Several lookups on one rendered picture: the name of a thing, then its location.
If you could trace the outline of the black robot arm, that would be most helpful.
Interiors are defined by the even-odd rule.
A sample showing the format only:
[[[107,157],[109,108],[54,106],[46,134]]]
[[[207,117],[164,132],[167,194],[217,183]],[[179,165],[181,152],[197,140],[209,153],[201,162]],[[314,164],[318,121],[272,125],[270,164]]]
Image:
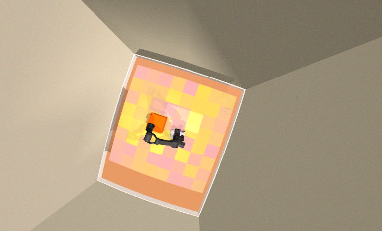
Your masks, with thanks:
[[[183,140],[184,140],[184,136],[183,135],[181,135],[181,136],[178,135],[179,139],[177,139],[177,138],[173,138],[171,140],[159,139],[153,133],[154,127],[155,127],[155,125],[152,124],[152,123],[148,123],[147,124],[146,129],[145,129],[146,130],[146,135],[145,135],[145,137],[143,139],[145,142],[147,142],[149,144],[156,144],[156,145],[160,144],[160,145],[170,146],[170,147],[172,147],[174,149],[178,148],[178,146],[181,147],[181,148],[183,148],[185,146],[185,142],[183,142]],[[155,137],[155,139],[156,139],[155,142],[150,142],[152,136]]]

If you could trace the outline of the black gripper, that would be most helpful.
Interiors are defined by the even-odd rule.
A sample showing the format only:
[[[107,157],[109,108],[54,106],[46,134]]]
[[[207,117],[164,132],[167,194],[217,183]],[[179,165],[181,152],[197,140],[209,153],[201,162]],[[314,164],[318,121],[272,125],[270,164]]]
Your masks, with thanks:
[[[179,139],[179,138],[178,138],[178,135],[180,135],[180,131],[181,131],[180,129],[176,129],[176,128],[175,128],[173,138],[177,138],[177,139]]]

